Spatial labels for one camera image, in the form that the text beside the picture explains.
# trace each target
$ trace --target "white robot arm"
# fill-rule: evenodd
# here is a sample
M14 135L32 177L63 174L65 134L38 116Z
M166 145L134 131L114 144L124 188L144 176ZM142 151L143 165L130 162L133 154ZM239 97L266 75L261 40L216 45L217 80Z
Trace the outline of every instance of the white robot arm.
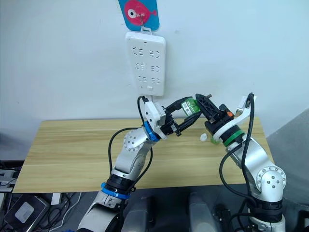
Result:
M149 101L146 97L142 99L145 103L147 120L140 128L131 130L125 135L122 150L111 175L106 183L102 183L102 191L98 192L87 210L79 224L78 232L120 231L123 225L122 212L130 197L130 192L134 191L136 182L150 165L140 175L147 153L151 151L150 159L152 159L153 145L174 132L180 136L181 131L191 126L201 115L199 110L193 112L182 124L178 125L171 113L181 109L181 104L192 97L177 100L167 108Z
M254 111L251 111L252 107L254 109L254 95L249 94L244 99L239 109L242 114L237 118L234 118L234 114L224 104L217 108L209 97L211 95L196 94L197 104L208 120L205 122L207 130L213 135L214 140L223 142L228 152L220 164L221 180L235 193L226 184L222 175L223 163L231 156L236 165L242 169L249 189L247 197L250 200L247 201L247 206L253 231L285 232L282 197L286 175L281 168L271 162L266 151L251 137L251 134L248 136L237 125L250 113L254 114Z

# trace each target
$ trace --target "wooden table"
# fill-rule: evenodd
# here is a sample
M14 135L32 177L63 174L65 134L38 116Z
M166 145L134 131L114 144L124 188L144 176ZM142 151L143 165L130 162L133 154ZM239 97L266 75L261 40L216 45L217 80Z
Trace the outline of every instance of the wooden table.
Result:
M220 185L219 163L225 147L208 139L209 133L200 118L182 136L170 135L154 146L154 159L137 188ZM14 193L87 192L98 191L109 177L107 147L111 136L121 128L138 127L141 121L65 120L44 121L25 160ZM244 131L248 124L242 125ZM119 154L125 132L112 146L112 159ZM254 120L253 137L271 157L262 126ZM228 159L224 166L228 183L244 183L241 170Z

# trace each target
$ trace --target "power strip switch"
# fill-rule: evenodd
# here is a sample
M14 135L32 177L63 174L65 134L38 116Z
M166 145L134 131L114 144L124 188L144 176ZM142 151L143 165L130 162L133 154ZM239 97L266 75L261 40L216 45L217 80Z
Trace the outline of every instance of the power strip switch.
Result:
M166 41L161 36L129 31L126 44L140 95L163 96Z

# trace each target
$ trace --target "white power strip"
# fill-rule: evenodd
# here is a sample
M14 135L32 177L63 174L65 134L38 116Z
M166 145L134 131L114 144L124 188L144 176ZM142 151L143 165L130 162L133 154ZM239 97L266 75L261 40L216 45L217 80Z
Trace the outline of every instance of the white power strip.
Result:
M126 43L139 94L163 96L165 39L161 36L129 31L126 34Z

